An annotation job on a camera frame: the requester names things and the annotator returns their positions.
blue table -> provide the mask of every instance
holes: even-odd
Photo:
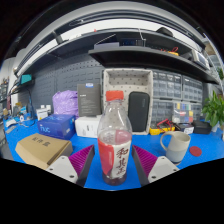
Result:
[[[35,133],[39,133],[36,123],[29,128],[17,125],[17,128],[15,128],[12,132],[10,132],[9,134],[6,133],[9,149],[12,153],[14,161],[25,163],[15,151],[16,144],[23,138]],[[218,129],[216,133],[211,132],[209,135],[190,134],[191,142],[189,148],[191,146],[198,146],[202,150],[202,155],[199,157],[195,157],[190,154],[188,148],[183,161],[177,167],[179,169],[183,169],[191,165],[224,158],[224,142],[221,140],[221,134],[222,131],[220,129]],[[151,152],[155,156],[165,156],[165,151],[160,145],[161,135],[162,134],[155,136],[152,136],[150,134],[133,135],[132,144],[137,145]],[[164,137],[163,142],[165,146],[168,145],[170,138],[171,138],[170,136]],[[102,178],[102,169],[101,169],[97,139],[78,137],[75,134],[70,139],[70,141],[72,142],[73,153],[76,153],[79,150],[92,144],[95,146],[95,156],[92,160],[89,174],[84,186],[85,188],[100,189],[100,190],[123,190],[123,189],[133,189],[141,187],[135,163],[131,155],[132,148],[129,154],[126,181],[120,186],[110,186],[107,185]]]

green leaves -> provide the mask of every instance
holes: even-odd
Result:
[[[203,107],[202,113],[205,114],[206,112],[208,112],[208,108],[207,107]]]
[[[208,112],[205,116],[205,121],[209,121],[211,118],[211,114]]]
[[[215,91],[212,96],[205,99],[205,105],[202,113],[206,114],[205,121],[210,120],[210,125],[214,127],[218,122],[220,125],[224,123],[224,100],[222,97],[217,97]]]
[[[211,126],[214,127],[218,123],[218,121],[219,121],[219,118],[217,116],[217,112],[215,111],[215,113],[212,114],[211,116],[211,121],[210,121]]]

blue box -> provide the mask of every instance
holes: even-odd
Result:
[[[75,115],[52,114],[37,122],[39,133],[69,140],[75,134]]]

white box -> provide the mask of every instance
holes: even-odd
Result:
[[[96,117],[79,117],[75,120],[76,133],[80,137],[97,138],[97,128],[101,115]]]
[[[45,117],[48,117],[47,108],[36,109],[36,112],[38,121]]]

bottle cap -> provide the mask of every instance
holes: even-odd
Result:
[[[124,92],[121,90],[111,90],[106,92],[106,100],[123,100],[124,99]]]

